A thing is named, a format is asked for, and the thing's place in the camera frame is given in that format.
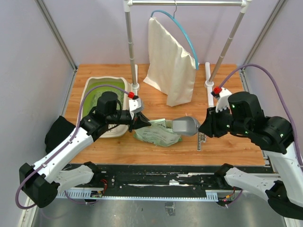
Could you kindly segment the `piano pattern bag clip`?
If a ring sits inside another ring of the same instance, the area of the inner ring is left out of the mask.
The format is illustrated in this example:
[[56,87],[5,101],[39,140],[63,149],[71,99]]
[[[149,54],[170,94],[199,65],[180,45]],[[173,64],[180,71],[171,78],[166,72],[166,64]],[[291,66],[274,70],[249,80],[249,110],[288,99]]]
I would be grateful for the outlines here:
[[197,134],[197,151],[201,151],[202,150],[202,144],[206,143],[206,135],[199,132]]

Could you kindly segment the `green cat litter bag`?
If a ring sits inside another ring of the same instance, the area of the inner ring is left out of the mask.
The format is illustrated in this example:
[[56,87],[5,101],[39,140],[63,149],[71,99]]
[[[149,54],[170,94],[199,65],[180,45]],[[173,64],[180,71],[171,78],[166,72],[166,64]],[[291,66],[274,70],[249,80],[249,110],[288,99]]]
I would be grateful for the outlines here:
[[134,138],[161,147],[169,147],[182,141],[181,135],[172,130],[172,120],[162,118],[151,120],[149,123],[151,126],[135,130]]

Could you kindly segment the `grey metal scoop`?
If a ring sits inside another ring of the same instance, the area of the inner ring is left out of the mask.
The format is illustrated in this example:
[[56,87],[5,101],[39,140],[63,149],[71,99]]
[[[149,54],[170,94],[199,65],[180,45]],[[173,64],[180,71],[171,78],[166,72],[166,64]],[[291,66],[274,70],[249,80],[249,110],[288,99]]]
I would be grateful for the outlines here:
[[195,117],[184,116],[172,121],[172,130],[179,135],[194,136],[198,133],[200,125]]

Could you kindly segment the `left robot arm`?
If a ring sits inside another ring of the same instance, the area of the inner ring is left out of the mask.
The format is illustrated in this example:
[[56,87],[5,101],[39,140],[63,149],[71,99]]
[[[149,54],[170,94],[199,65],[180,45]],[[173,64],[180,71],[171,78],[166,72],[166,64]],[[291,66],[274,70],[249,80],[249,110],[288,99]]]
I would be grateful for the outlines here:
[[136,130],[150,126],[149,120],[142,114],[143,102],[133,92],[127,94],[129,108],[123,110],[117,94],[104,92],[98,98],[97,105],[89,114],[78,121],[75,128],[63,141],[44,158],[33,165],[24,163],[19,168],[20,185],[15,195],[15,203],[19,203],[19,193],[24,192],[33,202],[33,206],[48,206],[57,194],[80,184],[96,187],[101,183],[98,167],[87,162],[74,170],[63,168],[82,150],[94,143],[109,130],[109,125],[127,125],[128,130]]

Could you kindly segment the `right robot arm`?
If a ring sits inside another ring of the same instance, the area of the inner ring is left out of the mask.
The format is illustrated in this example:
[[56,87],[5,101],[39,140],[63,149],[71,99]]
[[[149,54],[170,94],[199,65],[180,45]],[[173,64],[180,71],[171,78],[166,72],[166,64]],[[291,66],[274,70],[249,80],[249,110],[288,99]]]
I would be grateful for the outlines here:
[[219,189],[237,187],[268,202],[279,215],[303,218],[303,173],[296,155],[291,123],[279,116],[266,117],[258,98],[248,92],[220,89],[211,92],[217,99],[215,107],[207,109],[199,132],[219,138],[227,133],[248,138],[270,158],[280,179],[267,180],[223,164],[216,172],[214,183]]

